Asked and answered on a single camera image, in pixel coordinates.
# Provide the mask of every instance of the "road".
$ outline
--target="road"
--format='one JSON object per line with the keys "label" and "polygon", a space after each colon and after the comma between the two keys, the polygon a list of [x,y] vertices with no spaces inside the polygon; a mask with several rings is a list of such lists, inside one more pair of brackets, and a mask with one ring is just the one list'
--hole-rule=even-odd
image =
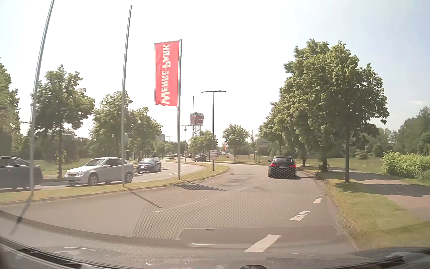
{"label": "road", "polygon": [[[176,177],[177,175],[177,163],[173,162],[167,162],[167,160],[161,160],[162,162],[162,171],[160,172],[143,172],[140,174],[135,174],[134,178],[132,179],[132,182],[147,182],[147,181],[153,181],[153,180],[163,180],[168,179],[171,177]],[[181,164],[180,166],[180,173],[183,174],[190,174],[197,171],[200,171],[202,169],[205,169],[202,166],[199,165],[188,165],[188,164]],[[118,184],[122,183],[122,181],[112,181],[112,184]],[[61,189],[61,188],[69,188],[67,184],[64,182],[48,182],[45,183],[44,186],[37,185],[37,189],[43,190],[43,189]]]}
{"label": "road", "polygon": [[[16,227],[0,217],[0,235],[37,247],[180,255],[354,251],[336,225],[323,182],[303,172],[298,179],[269,179],[266,166],[227,165],[228,172],[194,183],[34,203],[24,217],[38,223]],[[20,215],[23,205],[0,209]]]}

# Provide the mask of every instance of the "sidewalk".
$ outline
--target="sidewalk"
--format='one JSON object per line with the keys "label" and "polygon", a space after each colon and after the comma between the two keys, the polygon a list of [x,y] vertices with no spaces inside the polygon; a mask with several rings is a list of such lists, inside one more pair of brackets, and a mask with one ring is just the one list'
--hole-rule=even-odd
{"label": "sidewalk", "polygon": [[[344,175],[343,168],[336,168],[330,174]],[[350,179],[364,184],[363,192],[380,194],[406,210],[430,222],[430,187],[393,180],[385,175],[350,171]]]}

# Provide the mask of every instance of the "tall sign tower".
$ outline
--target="tall sign tower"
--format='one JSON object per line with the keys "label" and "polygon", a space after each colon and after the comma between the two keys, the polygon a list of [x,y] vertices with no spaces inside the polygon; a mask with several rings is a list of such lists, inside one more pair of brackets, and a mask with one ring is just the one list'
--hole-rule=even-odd
{"label": "tall sign tower", "polygon": [[192,126],[192,136],[200,135],[200,129],[204,125],[204,114],[197,112],[190,114],[190,125]]}

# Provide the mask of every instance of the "silver car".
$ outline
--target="silver car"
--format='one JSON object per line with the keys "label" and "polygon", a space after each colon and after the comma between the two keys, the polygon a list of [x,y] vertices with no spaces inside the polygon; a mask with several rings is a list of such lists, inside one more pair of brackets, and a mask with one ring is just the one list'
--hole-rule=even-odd
{"label": "silver car", "polygon": [[[97,185],[99,182],[110,183],[122,178],[122,159],[116,157],[95,158],[81,167],[69,169],[64,174],[64,181],[69,186],[87,184]],[[125,160],[125,183],[131,183],[134,176],[134,165]]]}

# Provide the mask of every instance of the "red flag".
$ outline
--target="red flag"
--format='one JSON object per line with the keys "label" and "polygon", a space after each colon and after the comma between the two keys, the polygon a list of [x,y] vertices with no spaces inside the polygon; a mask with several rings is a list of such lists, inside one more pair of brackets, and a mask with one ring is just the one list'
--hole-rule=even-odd
{"label": "red flag", "polygon": [[180,41],[155,43],[155,104],[177,106]]}

